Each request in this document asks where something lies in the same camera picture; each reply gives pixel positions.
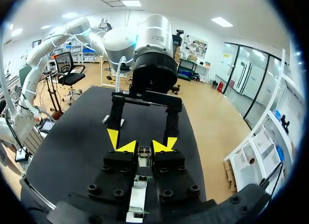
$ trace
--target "floor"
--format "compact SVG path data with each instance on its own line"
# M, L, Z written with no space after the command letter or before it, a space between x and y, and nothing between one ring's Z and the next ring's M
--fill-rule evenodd
M227 99L234 105L240 115L243 117L251 106L253 100L245 95L237 93L234 89L228 88L225 92ZM266 107L258 102L255 102L252 106L250 112L248 113L246 120L248 124L253 128L262 114L264 113Z
M92 85L101 85L99 65L92 63L85 65L86 77L74 85L75 88L83 91ZM106 79L109 74L109 71L104 71L103 83L115 84ZM120 88L122 90L128 90L129 84L128 78L121 78ZM215 199L217 203L221 203L232 195L226 182L223 159L241 143L249 134L250 129L233 104L221 93L212 89L211 85L182 79L179 79L177 84L181 85L178 96L184 101L197 141L207 199ZM63 87L57 86L57 94L60 97L68 92ZM52 103L43 82L38 85L36 105L40 105L39 94L41 94L46 110L49 111ZM63 102L61 99L59 101L64 111L70 108L67 101ZM19 197L20 176L8 167L1 166L1 170Z

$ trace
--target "red fire extinguisher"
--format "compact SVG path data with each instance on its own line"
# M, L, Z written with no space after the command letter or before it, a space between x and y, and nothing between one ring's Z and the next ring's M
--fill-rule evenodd
M221 81L221 82L219 83L219 85L218 85L217 91L221 92L223 86L224 86L224 83Z

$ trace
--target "black mesh chair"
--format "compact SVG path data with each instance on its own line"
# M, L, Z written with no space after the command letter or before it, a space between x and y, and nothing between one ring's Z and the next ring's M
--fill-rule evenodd
M82 94L82 90L75 90L73 89L72 86L85 77L85 75L83 74L83 71L85 70L85 66L84 65L74 65L73 58L70 52L65 52L62 54L55 55L55 61L57 64L57 69L58 69L58 73L57 73L58 83L62 85L70 86L69 93L64 96L64 97L66 96L70 97L70 102L69 102L69 106L70 106L72 104L72 96ZM72 73L72 70L77 67L83 68L81 73Z

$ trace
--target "black tabletop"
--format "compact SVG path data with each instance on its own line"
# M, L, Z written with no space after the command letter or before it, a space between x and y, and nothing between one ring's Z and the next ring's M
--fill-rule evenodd
M112 149L105 125L101 121L111 111L112 89L91 87L76 100L57 121L33 157L27 170L32 186L53 204L66 200L69 192L87 194L87 187L103 165L103 157ZM137 140L149 146L151 140L163 141L166 108L125 104L120 146ZM179 113L180 135L177 149L185 155L185 166L201 188L206 201L203 171L197 144L186 109ZM155 194L147 187L147 193ZM154 209L153 201L145 210Z

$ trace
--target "glass door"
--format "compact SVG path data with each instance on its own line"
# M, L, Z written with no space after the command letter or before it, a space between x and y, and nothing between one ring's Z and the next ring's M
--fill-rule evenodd
M261 86L260 92L256 98L256 101L252 105L252 108L247 112L247 114L244 117L246 122L251 128L253 128L257 124L258 120L261 118L262 114L266 109L266 106L270 101L271 95L273 94L278 81L280 66L281 66L280 60L272 56L269 58L267 72L263 84ZM286 65L283 73L288 75L288 67ZM275 101L273 102L273 105L270 108L271 110L276 108L284 90L285 90L285 84L283 81L281 81Z
M222 51L219 70L216 72L216 76L215 76L215 81L217 83L219 82L224 83L224 87L222 91L224 90L225 85L232 73L237 51L238 51L238 45L225 43L223 51Z
M267 60L267 54L249 47L239 48L239 56L224 93L242 117L245 116L258 93L267 67Z

